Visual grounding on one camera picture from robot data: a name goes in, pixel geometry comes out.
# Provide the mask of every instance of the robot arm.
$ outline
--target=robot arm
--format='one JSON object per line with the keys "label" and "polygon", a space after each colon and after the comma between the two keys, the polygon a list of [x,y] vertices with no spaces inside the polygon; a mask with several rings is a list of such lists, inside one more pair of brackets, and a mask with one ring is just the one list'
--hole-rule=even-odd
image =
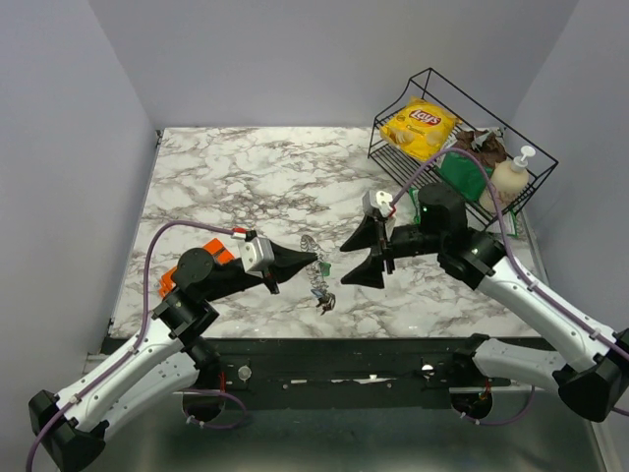
{"label": "robot arm", "polygon": [[[627,331],[615,333],[580,312],[515,260],[531,282],[525,283],[502,243],[468,228],[465,202],[447,185],[422,187],[418,199],[420,225],[392,228],[391,196],[371,192],[364,197],[365,218],[341,251],[371,248],[370,255],[341,282],[383,288],[382,272],[391,273],[395,259],[437,254],[449,275],[507,307],[556,349],[540,351],[487,339],[472,354],[475,368],[487,377],[557,391],[577,414],[603,421],[629,384],[629,363],[600,338],[615,339],[615,346],[628,352]],[[575,320],[564,317],[557,305],[569,309]]]}
{"label": "robot arm", "polygon": [[[57,394],[42,390],[30,400],[36,435],[72,405],[42,441],[61,470],[83,470],[104,449],[106,439],[163,396],[191,386],[218,389],[219,355],[201,337],[218,318],[209,302],[261,284],[277,294],[279,283],[317,260],[316,254],[283,248],[255,231],[238,239],[242,258],[224,265],[203,248],[186,252],[172,274],[175,288],[152,311],[144,332]],[[137,344],[140,335],[143,342]],[[79,398],[99,378],[103,380]]]}

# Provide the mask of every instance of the lay's logo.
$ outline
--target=lay's logo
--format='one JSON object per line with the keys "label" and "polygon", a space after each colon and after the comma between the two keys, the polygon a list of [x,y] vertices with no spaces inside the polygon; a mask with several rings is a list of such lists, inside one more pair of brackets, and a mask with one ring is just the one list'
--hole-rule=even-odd
{"label": "lay's logo", "polygon": [[431,115],[430,113],[422,109],[415,110],[409,116],[411,118],[416,119],[417,121],[421,123],[424,123],[426,126],[434,126],[441,123],[441,118],[439,118],[438,116]]}

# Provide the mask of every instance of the white pump top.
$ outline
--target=white pump top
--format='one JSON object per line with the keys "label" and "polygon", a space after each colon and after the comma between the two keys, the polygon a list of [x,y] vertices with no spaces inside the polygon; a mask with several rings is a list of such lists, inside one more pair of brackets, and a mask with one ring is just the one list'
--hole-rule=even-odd
{"label": "white pump top", "polygon": [[520,152],[522,152],[522,155],[518,155],[511,161],[511,170],[514,172],[524,172],[527,165],[529,165],[527,159],[535,155],[535,150],[531,146],[520,147]]}

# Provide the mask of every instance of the screw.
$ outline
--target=screw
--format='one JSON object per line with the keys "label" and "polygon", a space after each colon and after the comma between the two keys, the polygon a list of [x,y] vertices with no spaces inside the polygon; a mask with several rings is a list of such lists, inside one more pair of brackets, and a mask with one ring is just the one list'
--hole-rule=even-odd
{"label": "screw", "polygon": [[249,366],[242,366],[238,370],[238,378],[243,382],[248,381],[251,376],[252,376],[252,370]]}

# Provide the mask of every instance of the metal floor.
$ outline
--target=metal floor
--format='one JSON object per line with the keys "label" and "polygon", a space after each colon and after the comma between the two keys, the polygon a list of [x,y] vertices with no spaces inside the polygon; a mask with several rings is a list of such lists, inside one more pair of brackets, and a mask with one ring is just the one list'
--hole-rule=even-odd
{"label": "metal floor", "polygon": [[[527,391],[494,393],[488,419]],[[531,412],[483,428],[420,408],[253,412],[235,431],[187,426],[173,395],[113,438],[88,472],[603,472],[589,422],[538,391]]]}

